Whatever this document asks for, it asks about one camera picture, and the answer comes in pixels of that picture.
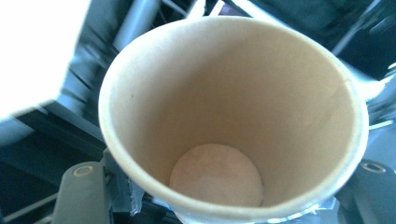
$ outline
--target brown paper cup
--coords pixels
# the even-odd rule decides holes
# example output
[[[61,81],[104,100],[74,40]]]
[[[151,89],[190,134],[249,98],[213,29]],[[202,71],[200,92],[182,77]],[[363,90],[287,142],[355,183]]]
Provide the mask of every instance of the brown paper cup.
[[[177,21],[137,38],[106,74],[99,118],[123,171],[185,223],[296,217],[346,183],[368,133],[365,104],[330,52],[290,29],[229,17]],[[251,161],[260,204],[213,203],[168,187],[177,161],[205,144]],[[241,183],[233,178],[230,190]]]

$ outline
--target paper cup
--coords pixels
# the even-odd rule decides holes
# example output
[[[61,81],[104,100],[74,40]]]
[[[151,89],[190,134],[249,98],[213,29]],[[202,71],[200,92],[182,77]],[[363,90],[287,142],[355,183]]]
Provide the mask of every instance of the paper cup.
[[[365,104],[329,51],[234,17],[177,21],[138,37],[106,74],[99,119],[123,171],[184,223],[297,217],[347,182],[368,134]],[[223,151],[187,153],[199,146]]]

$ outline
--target cup rim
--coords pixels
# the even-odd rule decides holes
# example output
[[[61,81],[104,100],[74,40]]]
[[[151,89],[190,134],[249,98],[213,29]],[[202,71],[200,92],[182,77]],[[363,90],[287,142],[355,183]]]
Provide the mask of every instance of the cup rim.
[[[308,191],[303,195],[300,195],[299,197],[292,198],[286,202],[271,207],[241,207],[199,201],[168,188],[163,183],[159,182],[154,177],[149,175],[149,173],[147,173],[145,170],[143,170],[137,164],[137,162],[135,162],[132,157],[129,156],[126,147],[117,137],[114,125],[110,119],[112,116],[111,111],[108,107],[106,107],[106,105],[109,105],[111,101],[111,84],[116,77],[111,72],[112,66],[110,66],[105,76],[105,80],[103,82],[103,86],[100,92],[100,127],[106,140],[107,146],[121,169],[129,177],[131,177],[132,180],[141,188],[152,194],[154,197],[158,197],[159,199],[171,204],[175,208],[183,209],[184,211],[194,211],[194,213],[200,213],[203,216],[208,217],[221,217],[227,220],[267,220],[272,222],[286,221],[308,213],[310,211],[310,208],[333,196],[334,193],[341,187],[343,187],[343,185],[351,177],[359,162],[361,161],[361,158],[365,151],[368,137],[367,108],[365,106],[364,100],[362,99],[362,97],[360,97],[357,88],[354,86],[352,76],[350,75],[349,71],[338,61],[338,59],[336,59],[329,51],[327,51],[318,43],[314,42],[305,35],[291,30],[290,28],[281,27],[264,21],[257,21],[249,18],[228,16],[216,18],[205,17],[195,20],[184,20],[168,23],[162,27],[159,27],[138,37],[121,52],[120,57],[127,57],[128,55],[133,54],[131,49],[134,47],[134,45],[139,44],[139,41],[145,38],[145,36],[156,35],[160,32],[163,32],[163,30],[165,29],[176,29],[177,27],[191,25],[195,22],[233,21],[258,23],[263,27],[271,28],[272,30],[276,30],[277,32],[283,33],[284,35],[291,35],[293,38],[296,39],[296,41],[305,42],[306,45],[310,46],[325,60],[331,61],[334,67],[338,70],[337,75],[343,76],[345,87],[348,89],[348,96],[353,104],[351,106],[353,108],[353,114],[355,115],[353,130],[356,131],[352,134],[347,147],[356,149],[349,150],[345,157],[339,161],[338,165],[332,171],[332,173],[324,178],[312,190]]]

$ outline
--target empty paper cup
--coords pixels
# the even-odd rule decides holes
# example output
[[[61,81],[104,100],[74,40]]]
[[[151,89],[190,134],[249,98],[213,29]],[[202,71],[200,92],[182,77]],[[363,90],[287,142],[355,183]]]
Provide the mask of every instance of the empty paper cup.
[[[279,222],[357,167],[367,111],[329,51],[246,18],[177,21],[111,64],[100,125],[117,163],[184,223]]]

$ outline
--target cup bottom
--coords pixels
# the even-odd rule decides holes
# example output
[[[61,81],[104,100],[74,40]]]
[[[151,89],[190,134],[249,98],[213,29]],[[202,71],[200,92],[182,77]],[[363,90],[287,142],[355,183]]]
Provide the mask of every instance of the cup bottom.
[[[169,187],[208,203],[260,207],[262,178],[253,162],[236,148],[205,144],[183,154]]]

